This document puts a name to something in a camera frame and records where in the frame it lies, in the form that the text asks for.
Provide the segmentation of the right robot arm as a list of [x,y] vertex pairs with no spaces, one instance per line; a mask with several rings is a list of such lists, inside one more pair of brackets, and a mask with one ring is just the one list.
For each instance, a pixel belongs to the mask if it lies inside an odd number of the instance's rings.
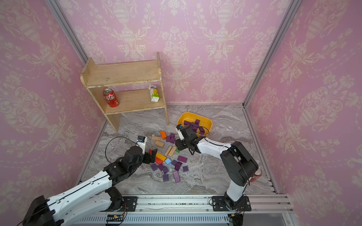
[[209,154],[222,160],[230,185],[224,194],[226,206],[230,210],[237,210],[247,204],[245,196],[246,187],[251,183],[259,166],[250,152],[241,142],[221,143],[213,141],[206,136],[198,136],[192,128],[182,125],[176,126],[179,139],[175,141],[179,150],[188,149],[190,154]]

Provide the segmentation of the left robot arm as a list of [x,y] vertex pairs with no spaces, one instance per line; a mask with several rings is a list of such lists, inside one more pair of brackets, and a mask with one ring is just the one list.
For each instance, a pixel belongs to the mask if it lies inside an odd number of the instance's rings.
[[153,149],[146,153],[144,148],[132,146],[89,180],[48,199],[43,195],[35,198],[19,225],[69,226],[99,211],[126,211],[127,204],[115,186],[143,163],[154,163],[157,152]]

